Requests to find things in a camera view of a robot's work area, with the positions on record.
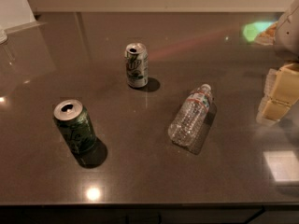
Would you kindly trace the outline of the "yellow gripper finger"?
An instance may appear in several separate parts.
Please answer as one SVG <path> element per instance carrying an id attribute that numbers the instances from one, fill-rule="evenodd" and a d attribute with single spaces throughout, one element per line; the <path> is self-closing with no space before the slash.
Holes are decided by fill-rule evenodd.
<path id="1" fill-rule="evenodd" d="M 269 95 L 271 90 L 274 87 L 275 81 L 277 77 L 277 70 L 276 69 L 270 69 L 268 71 L 268 74 L 266 76 L 265 84 L 264 84 L 264 94 Z"/>
<path id="2" fill-rule="evenodd" d="M 277 77 L 269 95 L 263 92 L 256 121 L 274 125 L 299 100 L 299 63 L 285 63 L 277 70 Z"/>

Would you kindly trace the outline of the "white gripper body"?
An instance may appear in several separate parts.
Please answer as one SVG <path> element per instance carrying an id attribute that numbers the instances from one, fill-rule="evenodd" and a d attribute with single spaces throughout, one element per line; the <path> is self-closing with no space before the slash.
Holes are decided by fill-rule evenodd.
<path id="1" fill-rule="evenodd" d="M 274 50 L 288 62 L 299 62 L 299 0 L 294 0 L 278 19 Z"/>

